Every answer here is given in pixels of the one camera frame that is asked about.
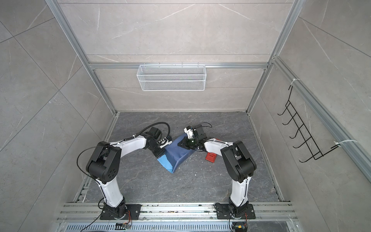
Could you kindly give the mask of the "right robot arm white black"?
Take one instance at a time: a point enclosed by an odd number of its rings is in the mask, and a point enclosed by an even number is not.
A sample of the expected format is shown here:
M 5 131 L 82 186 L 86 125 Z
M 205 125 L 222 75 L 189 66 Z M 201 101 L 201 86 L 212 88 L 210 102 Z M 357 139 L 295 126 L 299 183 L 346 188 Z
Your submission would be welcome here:
M 232 178 L 232 192 L 228 204 L 231 216 L 240 218 L 250 213 L 248 187 L 257 165 L 243 142 L 225 142 L 207 137 L 201 124 L 188 126 L 184 128 L 184 132 L 186 136 L 178 143 L 180 147 L 214 153 L 223 158 L 227 172 Z

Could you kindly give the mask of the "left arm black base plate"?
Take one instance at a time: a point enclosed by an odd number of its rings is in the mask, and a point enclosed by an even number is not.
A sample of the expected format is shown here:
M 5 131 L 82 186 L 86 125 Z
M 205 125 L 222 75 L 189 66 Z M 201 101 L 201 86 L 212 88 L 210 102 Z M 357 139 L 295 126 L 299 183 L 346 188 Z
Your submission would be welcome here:
M 119 205 L 116 208 L 104 206 L 100 220 L 138 220 L 141 207 L 140 204 Z

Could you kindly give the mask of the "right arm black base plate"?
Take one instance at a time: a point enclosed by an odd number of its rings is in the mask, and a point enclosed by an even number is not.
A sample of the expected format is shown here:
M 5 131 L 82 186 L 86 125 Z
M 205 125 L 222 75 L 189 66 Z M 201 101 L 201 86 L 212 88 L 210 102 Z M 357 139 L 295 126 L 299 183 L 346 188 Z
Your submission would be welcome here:
M 253 205 L 249 203 L 240 207 L 235 207 L 233 204 L 216 203 L 214 208 L 218 219 L 256 219 Z

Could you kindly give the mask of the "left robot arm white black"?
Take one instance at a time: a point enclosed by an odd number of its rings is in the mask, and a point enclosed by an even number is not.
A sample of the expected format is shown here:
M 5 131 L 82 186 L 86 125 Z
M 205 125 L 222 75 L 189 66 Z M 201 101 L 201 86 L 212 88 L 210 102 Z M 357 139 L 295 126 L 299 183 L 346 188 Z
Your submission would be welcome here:
M 173 140 L 168 133 L 161 137 L 161 131 L 151 127 L 130 138 L 117 142 L 100 142 L 89 159 L 86 171 L 98 184 L 104 200 L 101 219 L 122 219 L 128 216 L 126 201 L 119 190 L 117 174 L 123 156 L 139 149 L 150 150 L 156 158 L 165 154 L 165 147 Z

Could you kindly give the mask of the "light blue wrapping paper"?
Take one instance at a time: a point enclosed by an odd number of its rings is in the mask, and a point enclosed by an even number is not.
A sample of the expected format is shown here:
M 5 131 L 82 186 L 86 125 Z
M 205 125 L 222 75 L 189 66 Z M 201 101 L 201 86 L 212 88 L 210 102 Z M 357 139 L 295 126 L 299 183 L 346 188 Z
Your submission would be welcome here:
M 165 154 L 157 159 L 157 161 L 170 173 L 174 173 L 181 163 L 195 152 L 192 149 L 185 149 L 178 146 L 178 143 L 180 143 L 184 137 L 187 138 L 186 133 L 183 133 L 173 140 L 170 145 L 165 147 Z

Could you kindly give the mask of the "red tape dispenser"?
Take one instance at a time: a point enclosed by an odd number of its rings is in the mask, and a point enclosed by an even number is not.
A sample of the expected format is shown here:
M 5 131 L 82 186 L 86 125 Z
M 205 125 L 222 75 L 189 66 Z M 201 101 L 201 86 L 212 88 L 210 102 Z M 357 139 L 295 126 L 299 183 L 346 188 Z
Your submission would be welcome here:
M 217 154 L 208 152 L 205 159 L 211 163 L 214 163 L 217 157 L 218 157 Z

